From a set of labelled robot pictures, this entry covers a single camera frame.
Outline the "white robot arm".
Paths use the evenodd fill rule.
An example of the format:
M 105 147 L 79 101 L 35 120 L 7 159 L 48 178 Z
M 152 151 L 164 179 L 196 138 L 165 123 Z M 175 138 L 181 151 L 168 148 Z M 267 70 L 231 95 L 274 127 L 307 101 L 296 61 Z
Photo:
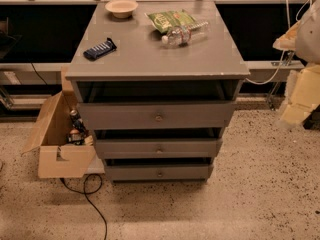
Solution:
M 302 125 L 320 106 L 320 0 L 313 2 L 273 47 L 294 51 L 306 65 L 298 73 L 290 72 L 286 98 L 279 110 L 279 124 L 285 127 Z

